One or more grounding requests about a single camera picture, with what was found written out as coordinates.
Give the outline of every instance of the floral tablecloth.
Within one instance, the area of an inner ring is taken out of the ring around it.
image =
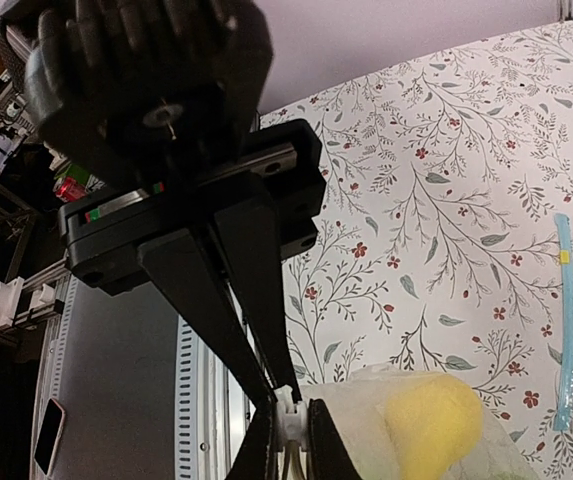
[[[305,118],[328,182],[319,238],[284,265],[302,383],[368,364],[470,384],[541,478],[573,479],[555,432],[562,350],[553,215],[573,231],[573,22],[484,39],[266,115]]]

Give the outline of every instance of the yellow sponge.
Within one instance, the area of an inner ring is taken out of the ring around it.
[[[393,396],[385,417],[402,480],[438,480],[482,436],[479,398],[451,375]]]

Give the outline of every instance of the white wall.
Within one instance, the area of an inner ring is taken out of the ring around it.
[[[559,0],[255,0],[275,49],[260,111],[431,52],[558,20]]]

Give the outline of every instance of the gray leaf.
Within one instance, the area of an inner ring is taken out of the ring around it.
[[[526,433],[526,430],[528,430],[528,427],[526,427],[524,430],[516,430],[516,431],[510,433],[508,436],[510,437],[510,439],[513,442],[517,443],[517,440],[522,438],[522,435],[524,435]]]
[[[466,360],[464,360],[461,357],[458,357],[457,355],[449,355],[448,357],[446,357],[445,367],[449,370],[459,370],[459,371],[472,370],[474,368],[477,368],[476,366],[471,365]]]
[[[373,230],[375,230],[375,236],[377,236],[379,234],[379,225],[377,225],[377,222],[371,218],[371,217],[366,217],[366,224],[372,228]]]
[[[493,271],[493,276],[495,277],[495,281],[497,282],[497,285],[499,285],[499,288],[502,288],[502,279],[499,276],[499,270],[497,270],[497,265],[495,265],[494,263],[491,263],[490,269]]]
[[[463,320],[457,320],[456,318],[450,318],[448,315],[440,315],[439,316],[439,323],[446,327],[454,327],[455,325],[459,325],[460,323],[464,323]]]
[[[437,237],[433,237],[433,242],[430,244],[430,250],[428,251],[428,255],[426,256],[426,261],[424,262],[424,265],[430,262],[435,256],[435,252],[437,252],[437,245],[438,245]]]
[[[507,236],[508,233],[505,233],[504,235],[486,235],[481,238],[482,245],[485,247],[492,247],[493,245],[497,245],[499,242],[502,242]]]
[[[419,297],[415,293],[415,284],[413,283],[413,280],[408,275],[404,275],[402,278],[400,278],[399,282],[402,284],[402,287],[404,287],[404,290],[406,290],[406,293],[419,299]]]
[[[335,353],[335,350],[337,350],[337,347],[339,347],[341,343],[342,342],[331,343],[326,347],[326,351],[324,352],[324,363],[330,362],[330,357],[333,356],[333,353]]]
[[[450,180],[435,172],[430,172],[428,175],[426,175],[426,181],[428,183],[450,183]]]
[[[563,98],[555,98],[555,101],[561,105],[564,105],[566,108],[573,108],[573,102],[570,100],[564,100]]]
[[[290,303],[292,303],[295,310],[297,310],[297,313],[299,313],[300,315],[303,314],[302,304],[299,302],[299,299],[297,297],[291,295],[290,296]]]
[[[557,350],[555,350],[550,345],[548,346],[548,354],[550,355],[550,358],[555,360],[558,364],[560,364],[560,365],[562,364],[562,354],[559,353]]]
[[[306,369],[304,367],[302,367],[301,365],[293,365],[293,368],[295,369],[295,376],[301,380],[302,378],[304,378],[306,376]]]

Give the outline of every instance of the light blue ziplock seal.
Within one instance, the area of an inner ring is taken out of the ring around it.
[[[562,300],[564,308],[564,342],[562,369],[559,379],[557,415],[553,430],[563,432],[570,426],[570,412],[573,394],[573,245],[570,234],[570,220],[567,215],[555,215],[559,236],[559,263],[562,267]]]

